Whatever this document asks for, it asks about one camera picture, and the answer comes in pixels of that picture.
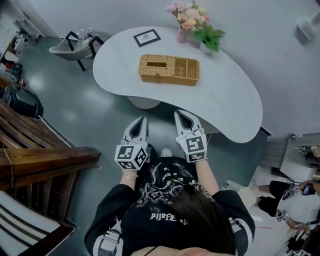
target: framed card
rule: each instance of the framed card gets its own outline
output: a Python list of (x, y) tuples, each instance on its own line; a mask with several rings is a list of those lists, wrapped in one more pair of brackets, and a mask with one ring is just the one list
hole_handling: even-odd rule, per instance
[(161, 38), (154, 29), (133, 36), (139, 47), (159, 41)]

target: bottle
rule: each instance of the bottle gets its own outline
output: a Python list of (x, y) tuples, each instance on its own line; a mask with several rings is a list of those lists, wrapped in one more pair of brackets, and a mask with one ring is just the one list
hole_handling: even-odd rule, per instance
[(290, 134), (290, 139), (291, 140), (297, 140), (297, 139), (300, 139), (302, 138), (302, 134), (296, 134), (296, 133), (291, 133)]

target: dark hair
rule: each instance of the dark hair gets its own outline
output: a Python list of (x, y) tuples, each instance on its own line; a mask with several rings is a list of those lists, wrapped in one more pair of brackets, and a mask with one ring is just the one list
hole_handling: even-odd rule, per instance
[(212, 253), (236, 254), (235, 236), (229, 218), (212, 198), (191, 185), (184, 187), (173, 201), (172, 208), (188, 222), (185, 232), (190, 247), (200, 247)]

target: black chair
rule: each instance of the black chair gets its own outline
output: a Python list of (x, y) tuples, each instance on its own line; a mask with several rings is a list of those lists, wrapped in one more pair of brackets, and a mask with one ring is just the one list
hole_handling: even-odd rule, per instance
[(2, 100), (15, 112), (20, 115), (39, 118), (42, 116), (44, 108), (34, 93), (25, 88), (16, 87), (9, 84), (2, 95)]

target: black t-shirt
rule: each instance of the black t-shirt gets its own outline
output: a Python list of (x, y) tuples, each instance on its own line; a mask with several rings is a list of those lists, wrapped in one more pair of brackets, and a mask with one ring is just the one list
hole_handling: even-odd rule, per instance
[[(85, 236), (89, 253), (93, 254), (96, 239), (111, 229), (117, 220), (121, 220), (123, 256), (146, 247), (164, 246), (178, 250), (197, 247), (196, 239), (190, 241), (184, 235), (188, 221), (181, 219), (170, 206), (172, 199), (185, 185), (203, 190), (197, 182), (195, 165), (178, 157), (160, 157), (152, 165), (145, 164), (138, 175), (135, 192), (127, 185), (116, 185), (97, 207)], [(253, 236), (254, 221), (235, 191), (219, 191), (212, 198), (224, 209), (228, 218), (242, 219), (250, 229), (250, 236)], [(248, 241), (245, 242), (247, 234), (244, 228), (237, 234), (236, 247), (241, 256), (248, 247)]]

